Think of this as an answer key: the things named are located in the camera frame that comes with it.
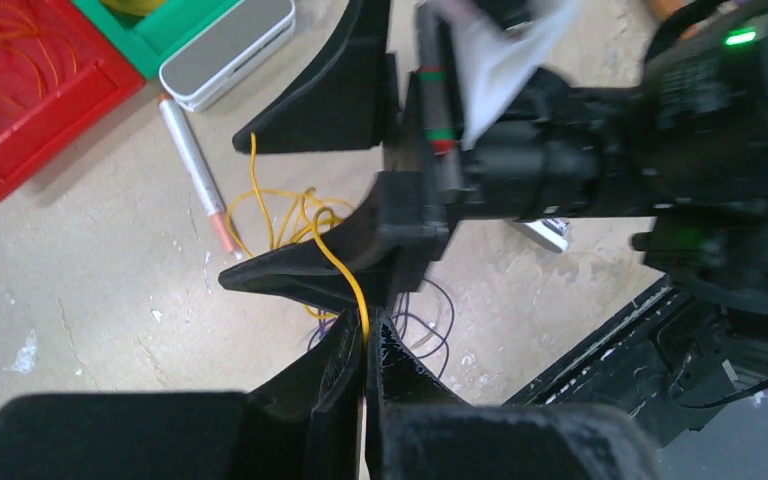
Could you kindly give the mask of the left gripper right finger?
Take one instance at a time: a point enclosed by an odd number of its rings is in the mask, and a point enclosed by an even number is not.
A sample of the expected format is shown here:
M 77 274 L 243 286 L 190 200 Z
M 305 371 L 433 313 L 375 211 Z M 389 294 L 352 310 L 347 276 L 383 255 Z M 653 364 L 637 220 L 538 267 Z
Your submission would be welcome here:
M 365 460 L 373 479 L 656 479 L 649 439 L 598 404 L 474 406 L 371 316 Z

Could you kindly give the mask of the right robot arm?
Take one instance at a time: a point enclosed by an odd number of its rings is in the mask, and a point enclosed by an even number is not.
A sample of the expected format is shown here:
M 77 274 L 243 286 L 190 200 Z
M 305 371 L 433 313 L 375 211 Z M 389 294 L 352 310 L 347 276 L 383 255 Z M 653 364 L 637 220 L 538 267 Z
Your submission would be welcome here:
M 557 35 L 533 1 L 415 14 L 418 67 L 398 94 L 390 5 L 352 1 L 314 60 L 233 139 L 241 153 L 381 146 L 367 197 L 319 240 L 221 273 L 222 287 L 340 312 L 419 286 L 466 220 L 651 217 L 633 248 L 715 304 L 768 314 L 768 1 L 718 16 L 695 1 L 656 30 L 632 87 L 575 87 L 515 60 L 487 91 L 479 64 Z

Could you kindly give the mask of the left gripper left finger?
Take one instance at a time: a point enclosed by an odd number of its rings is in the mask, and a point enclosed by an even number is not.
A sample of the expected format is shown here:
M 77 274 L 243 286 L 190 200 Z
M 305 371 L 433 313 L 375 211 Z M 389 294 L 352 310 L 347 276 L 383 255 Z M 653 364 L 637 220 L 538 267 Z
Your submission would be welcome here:
M 23 396 L 0 409 L 0 479 L 354 479 L 362 360 L 346 312 L 248 393 Z

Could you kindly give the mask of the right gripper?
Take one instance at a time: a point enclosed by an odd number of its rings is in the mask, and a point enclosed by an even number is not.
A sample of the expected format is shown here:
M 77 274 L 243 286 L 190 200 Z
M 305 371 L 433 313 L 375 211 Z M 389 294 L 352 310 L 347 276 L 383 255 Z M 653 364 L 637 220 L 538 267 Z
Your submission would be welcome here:
M 626 91 L 572 87 L 543 61 L 466 150 L 452 36 L 431 2 L 416 11 L 419 67 L 385 172 L 423 174 L 448 222 L 627 216 L 630 167 L 618 127 Z M 310 64 L 233 136 L 234 149 L 294 154 L 379 145 L 398 110 L 390 11 L 390 0 L 350 1 Z

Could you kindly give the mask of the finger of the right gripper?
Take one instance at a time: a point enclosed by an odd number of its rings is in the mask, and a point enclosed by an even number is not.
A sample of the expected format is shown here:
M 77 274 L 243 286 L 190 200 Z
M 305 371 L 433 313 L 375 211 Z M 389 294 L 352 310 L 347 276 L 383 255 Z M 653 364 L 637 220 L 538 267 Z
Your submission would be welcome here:
M 389 308 L 419 288 L 449 238 L 439 192 L 419 172 L 380 172 L 366 199 L 325 232 L 324 244 L 354 275 L 371 308 Z M 341 312 L 356 304 L 316 243 L 281 247 L 220 273 L 226 290 L 284 297 Z

